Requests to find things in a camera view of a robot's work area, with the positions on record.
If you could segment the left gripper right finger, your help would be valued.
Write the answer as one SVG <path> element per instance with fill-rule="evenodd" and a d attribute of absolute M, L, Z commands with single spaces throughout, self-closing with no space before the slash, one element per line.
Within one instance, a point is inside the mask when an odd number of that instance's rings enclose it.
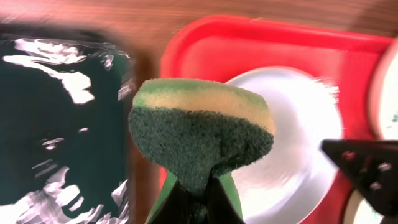
<path fill-rule="evenodd" d="M 210 179 L 206 196 L 208 224 L 244 224 L 219 179 Z"/>

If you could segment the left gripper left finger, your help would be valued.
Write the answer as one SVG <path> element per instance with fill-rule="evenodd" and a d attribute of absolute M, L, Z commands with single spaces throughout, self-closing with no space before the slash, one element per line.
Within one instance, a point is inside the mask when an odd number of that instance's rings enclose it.
<path fill-rule="evenodd" d="M 191 224 L 190 194 L 176 181 L 149 224 Z"/>

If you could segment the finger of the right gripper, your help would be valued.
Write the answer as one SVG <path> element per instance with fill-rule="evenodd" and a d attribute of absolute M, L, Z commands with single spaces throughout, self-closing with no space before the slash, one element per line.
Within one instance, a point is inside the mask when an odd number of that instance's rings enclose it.
<path fill-rule="evenodd" d="M 322 151 L 376 212 L 397 217 L 397 141 L 325 139 Z"/>

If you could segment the green scrubbing sponge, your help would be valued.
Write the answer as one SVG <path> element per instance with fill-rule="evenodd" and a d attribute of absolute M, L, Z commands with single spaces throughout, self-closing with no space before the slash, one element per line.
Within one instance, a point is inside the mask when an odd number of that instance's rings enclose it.
<path fill-rule="evenodd" d="M 167 172 L 147 223 L 176 181 L 190 194 L 191 223 L 208 223 L 206 190 L 211 178 L 220 180 L 243 220 L 231 173 L 268 154 L 275 134 L 262 96 L 184 78 L 146 80 L 133 98 L 129 129 L 141 154 Z"/>

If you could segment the light blue plate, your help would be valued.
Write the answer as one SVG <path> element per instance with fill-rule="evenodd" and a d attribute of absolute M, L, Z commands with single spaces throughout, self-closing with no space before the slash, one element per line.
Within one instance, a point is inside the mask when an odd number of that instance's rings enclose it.
<path fill-rule="evenodd" d="M 397 223 L 397 197 L 380 192 L 354 190 L 348 199 L 342 224 Z"/>

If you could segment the white plate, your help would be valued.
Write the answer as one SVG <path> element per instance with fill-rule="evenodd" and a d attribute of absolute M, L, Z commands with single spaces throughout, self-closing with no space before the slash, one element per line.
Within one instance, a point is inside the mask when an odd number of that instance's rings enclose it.
<path fill-rule="evenodd" d="M 321 150 L 340 139 L 343 122 L 335 94 L 303 71 L 264 67 L 228 82 L 261 95 L 275 121 L 270 153 L 233 171 L 246 223 L 300 223 L 328 193 L 337 168 Z"/>
<path fill-rule="evenodd" d="M 377 64 L 369 86 L 368 114 L 378 139 L 397 139 L 397 39 Z"/>

